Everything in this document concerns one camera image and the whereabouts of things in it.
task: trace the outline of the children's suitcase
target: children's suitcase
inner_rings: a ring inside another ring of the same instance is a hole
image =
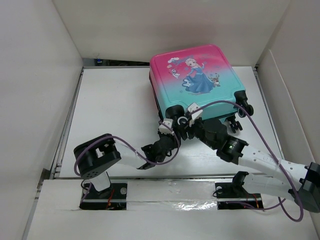
[[[250,115],[254,113],[253,107],[247,103],[244,85],[215,45],[158,54],[150,61],[149,78],[161,119],[168,118],[166,110],[172,106],[181,105],[186,109],[192,103],[203,106],[217,100],[237,103]],[[217,103],[203,111],[202,119],[227,120],[235,133],[242,130],[235,120],[237,111],[232,104]],[[245,116],[241,110],[238,115]]]

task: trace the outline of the blonde hair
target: blonde hair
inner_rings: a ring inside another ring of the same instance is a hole
[[[187,60],[185,60],[185,64],[187,64],[189,66],[189,62],[195,62],[195,65],[198,67],[198,68],[201,68],[201,66],[197,63],[196,60],[194,60],[193,58],[188,58]]]

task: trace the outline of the blue dress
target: blue dress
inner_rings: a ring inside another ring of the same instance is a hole
[[[214,84],[202,72],[203,68],[204,66],[192,68],[191,72],[184,78],[190,83],[189,86],[186,86],[185,82],[182,84],[186,91],[192,93],[209,93],[212,88],[214,88]],[[196,71],[194,77],[190,76],[194,71]]]

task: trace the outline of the elsa character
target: elsa character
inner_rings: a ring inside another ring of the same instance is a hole
[[[188,58],[185,61],[185,64],[189,67],[191,67],[191,72],[189,72],[186,77],[184,78],[184,82],[182,86],[185,87],[185,90],[192,93],[209,93],[212,88],[215,86],[213,83],[207,78],[207,76],[202,72],[202,70],[205,68],[205,65],[202,63],[202,66],[200,66],[196,60],[193,58]]]

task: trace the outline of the white wall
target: white wall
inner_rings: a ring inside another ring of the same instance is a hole
[[[0,238],[18,240],[82,60],[50,0],[1,0],[0,30]]]
[[[213,43],[254,66],[290,0],[53,0],[83,58],[149,62]]]
[[[284,155],[303,164],[320,163],[319,10],[319,0],[292,0],[258,69]]]

